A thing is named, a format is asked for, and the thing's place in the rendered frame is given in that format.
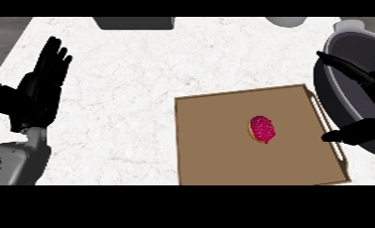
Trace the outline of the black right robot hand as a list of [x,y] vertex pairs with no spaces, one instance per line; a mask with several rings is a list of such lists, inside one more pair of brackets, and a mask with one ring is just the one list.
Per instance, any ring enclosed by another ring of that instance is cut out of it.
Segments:
[[[329,55],[323,52],[316,52],[319,60],[328,66],[332,66],[344,75],[357,82],[368,97],[375,103],[375,71],[366,72],[348,60]],[[375,140],[375,118],[365,118],[340,130],[332,130],[320,137],[323,142],[342,142],[347,145],[356,146]]]

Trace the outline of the pale grey round object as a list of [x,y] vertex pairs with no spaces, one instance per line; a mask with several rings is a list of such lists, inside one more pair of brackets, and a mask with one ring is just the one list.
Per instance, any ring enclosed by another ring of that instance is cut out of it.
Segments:
[[267,20],[279,27],[294,28],[304,23],[306,18],[304,17],[267,17]]

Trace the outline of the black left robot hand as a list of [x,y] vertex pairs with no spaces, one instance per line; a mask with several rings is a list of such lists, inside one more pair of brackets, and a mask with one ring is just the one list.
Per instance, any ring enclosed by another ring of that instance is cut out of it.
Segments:
[[18,88],[0,84],[0,113],[9,116],[13,133],[47,128],[53,123],[71,62],[62,40],[49,37],[34,70],[24,75]]

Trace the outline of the dark grey flat appliance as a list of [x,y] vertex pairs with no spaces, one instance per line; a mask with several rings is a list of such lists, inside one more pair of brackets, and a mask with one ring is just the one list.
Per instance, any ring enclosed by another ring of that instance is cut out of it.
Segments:
[[103,30],[171,30],[173,17],[94,17]]

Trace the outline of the brown wooden tray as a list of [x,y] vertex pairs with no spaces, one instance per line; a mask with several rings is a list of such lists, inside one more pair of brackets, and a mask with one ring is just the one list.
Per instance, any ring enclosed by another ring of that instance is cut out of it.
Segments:
[[328,122],[303,84],[179,97],[174,107],[183,185],[350,180],[342,150],[320,140]]

